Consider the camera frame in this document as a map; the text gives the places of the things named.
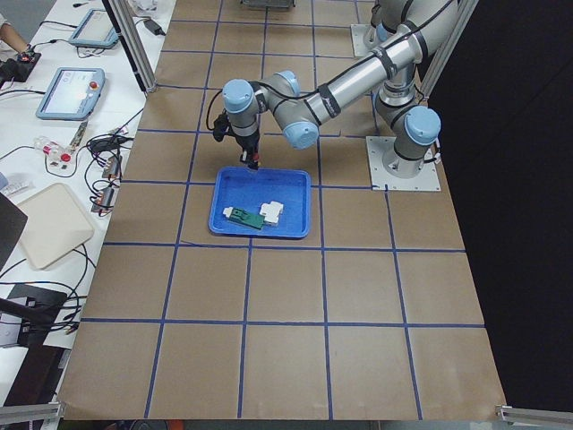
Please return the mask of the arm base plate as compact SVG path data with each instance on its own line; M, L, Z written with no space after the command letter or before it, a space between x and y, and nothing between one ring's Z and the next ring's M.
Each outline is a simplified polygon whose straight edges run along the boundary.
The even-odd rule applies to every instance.
M354 57L366 56L372 48L381 43L376 29L371 24L352 24L350 34Z
M419 160L402 159L395 152L395 137L367 136L366 147L373 190L440 192L432 150Z

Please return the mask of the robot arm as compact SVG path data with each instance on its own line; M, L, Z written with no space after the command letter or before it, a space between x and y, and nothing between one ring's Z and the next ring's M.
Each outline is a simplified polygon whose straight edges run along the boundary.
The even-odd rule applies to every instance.
M372 7L371 25L380 42L386 41L397 31L401 23L404 1L376 0Z
M454 30L457 18L456 1L377 1L371 18L376 43L367 56L307 94L301 93L290 71L260 81L227 82L213 137L218 142L233 137L242 149L240 160L256 169L258 116L270 112L291 146L306 149L317 142L321 125L433 54Z

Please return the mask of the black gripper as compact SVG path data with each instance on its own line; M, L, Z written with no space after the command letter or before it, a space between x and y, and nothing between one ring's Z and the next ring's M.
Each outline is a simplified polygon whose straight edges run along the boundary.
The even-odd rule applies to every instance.
M244 164L258 164L260 133L255 132L248 136L236 135L235 140L242 148L240 161Z

